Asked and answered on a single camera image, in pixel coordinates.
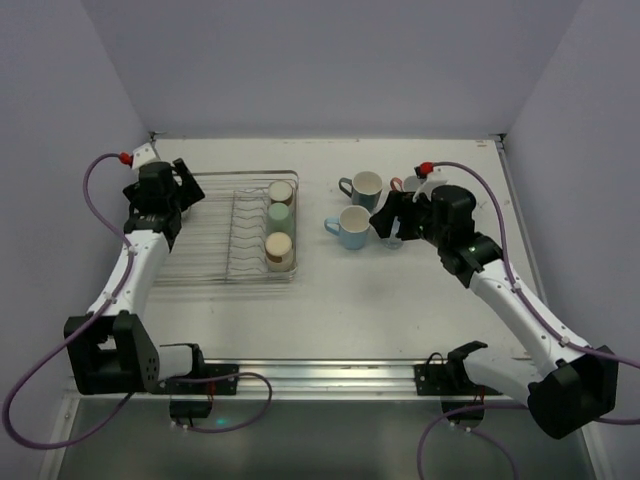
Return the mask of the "light blue mug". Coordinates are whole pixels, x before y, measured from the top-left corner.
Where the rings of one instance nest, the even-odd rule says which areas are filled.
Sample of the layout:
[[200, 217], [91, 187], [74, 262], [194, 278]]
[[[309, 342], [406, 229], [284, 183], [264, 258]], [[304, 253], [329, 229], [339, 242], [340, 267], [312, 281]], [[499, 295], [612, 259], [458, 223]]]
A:
[[325, 230], [336, 236], [340, 245], [347, 250], [360, 250], [367, 241], [370, 228], [370, 213], [358, 205], [344, 208], [338, 216], [324, 220]]

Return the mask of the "pink patterned mug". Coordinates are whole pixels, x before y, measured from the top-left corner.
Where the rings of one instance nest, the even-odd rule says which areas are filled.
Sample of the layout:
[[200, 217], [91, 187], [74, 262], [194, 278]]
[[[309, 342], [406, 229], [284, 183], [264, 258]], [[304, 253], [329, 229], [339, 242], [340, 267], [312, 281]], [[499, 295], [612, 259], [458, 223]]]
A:
[[416, 192], [421, 184], [422, 181], [415, 175], [406, 177], [404, 180], [399, 177], [393, 177], [390, 180], [390, 188], [392, 191]]

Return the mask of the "grey teal mug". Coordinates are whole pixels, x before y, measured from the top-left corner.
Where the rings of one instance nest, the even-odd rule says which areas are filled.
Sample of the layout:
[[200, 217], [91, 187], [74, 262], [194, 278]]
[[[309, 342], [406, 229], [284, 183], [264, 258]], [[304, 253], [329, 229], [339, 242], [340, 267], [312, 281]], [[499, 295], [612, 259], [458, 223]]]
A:
[[338, 188], [350, 198], [352, 205], [361, 206], [372, 213], [378, 205], [383, 182], [378, 174], [362, 171], [353, 178], [340, 178]]

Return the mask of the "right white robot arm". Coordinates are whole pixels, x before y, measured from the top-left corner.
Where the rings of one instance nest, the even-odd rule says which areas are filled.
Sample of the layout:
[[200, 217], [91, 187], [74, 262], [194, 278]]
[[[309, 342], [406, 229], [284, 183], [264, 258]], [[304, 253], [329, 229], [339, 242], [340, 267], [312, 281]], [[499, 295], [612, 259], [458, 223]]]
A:
[[387, 238], [425, 240], [444, 269], [480, 298], [515, 335], [528, 362], [496, 347], [469, 342], [450, 351], [445, 364], [457, 388], [482, 385], [528, 408], [536, 424], [561, 439], [611, 412], [618, 363], [606, 347], [592, 348], [516, 276], [503, 249], [475, 228], [474, 195], [444, 185], [431, 195], [392, 191], [371, 226]]

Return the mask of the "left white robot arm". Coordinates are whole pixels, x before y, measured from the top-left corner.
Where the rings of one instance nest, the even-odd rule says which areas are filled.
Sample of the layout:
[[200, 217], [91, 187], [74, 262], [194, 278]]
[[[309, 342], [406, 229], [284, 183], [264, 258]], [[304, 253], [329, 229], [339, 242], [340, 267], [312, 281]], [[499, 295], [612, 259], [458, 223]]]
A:
[[140, 168], [123, 191], [129, 217], [123, 246], [96, 301], [63, 329], [76, 387], [83, 395], [167, 392], [173, 378], [197, 378], [204, 358], [195, 343], [159, 345], [143, 315], [156, 277], [182, 228], [182, 215], [205, 194], [183, 159]]

